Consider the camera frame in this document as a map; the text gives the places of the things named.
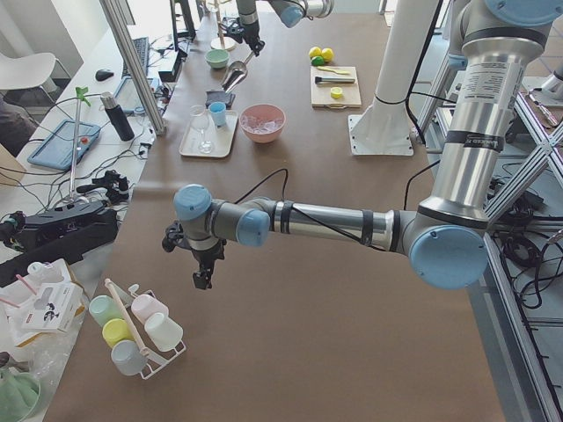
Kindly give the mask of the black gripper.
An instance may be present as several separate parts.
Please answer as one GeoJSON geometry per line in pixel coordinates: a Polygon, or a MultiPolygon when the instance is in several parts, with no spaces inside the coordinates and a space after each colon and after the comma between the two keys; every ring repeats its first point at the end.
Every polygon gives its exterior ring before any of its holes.
{"type": "Polygon", "coordinates": [[[260,38],[260,23],[257,15],[240,15],[228,26],[228,36],[238,43],[244,41],[255,56],[259,56],[266,45],[260,38]]]}
{"type": "Polygon", "coordinates": [[[188,233],[181,222],[173,222],[165,229],[161,245],[166,252],[175,248],[191,251],[199,264],[199,269],[193,273],[194,286],[198,289],[212,288],[215,262],[224,260],[224,239],[206,233],[188,233]]]}

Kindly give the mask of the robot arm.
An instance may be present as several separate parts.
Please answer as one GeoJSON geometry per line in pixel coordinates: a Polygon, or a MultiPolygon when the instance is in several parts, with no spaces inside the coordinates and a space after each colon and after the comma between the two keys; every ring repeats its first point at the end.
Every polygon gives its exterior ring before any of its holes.
{"type": "MultiPolygon", "coordinates": [[[[255,56],[265,46],[260,38],[260,19],[255,0],[237,0],[238,17],[226,26],[224,34],[239,44],[245,43],[255,56]]],[[[333,11],[334,1],[267,1],[280,21],[287,27],[302,19],[326,18],[333,11]]]]}
{"type": "Polygon", "coordinates": [[[311,107],[305,49],[316,41],[356,64],[360,80],[373,80],[388,47],[400,59],[395,72],[410,76],[428,22],[412,18],[395,41],[377,19],[338,16],[326,23],[284,30],[263,16],[267,50],[252,68],[239,103],[272,101],[289,126],[271,146],[239,142],[236,155],[217,166],[168,163],[168,217],[192,254],[171,263],[181,274],[213,266],[218,280],[236,287],[267,280],[297,287],[332,280],[360,287],[368,281],[420,277],[445,289],[466,287],[487,266],[482,222],[464,210],[422,215],[399,208],[406,179],[426,161],[409,157],[352,157],[344,116],[311,107]]]}

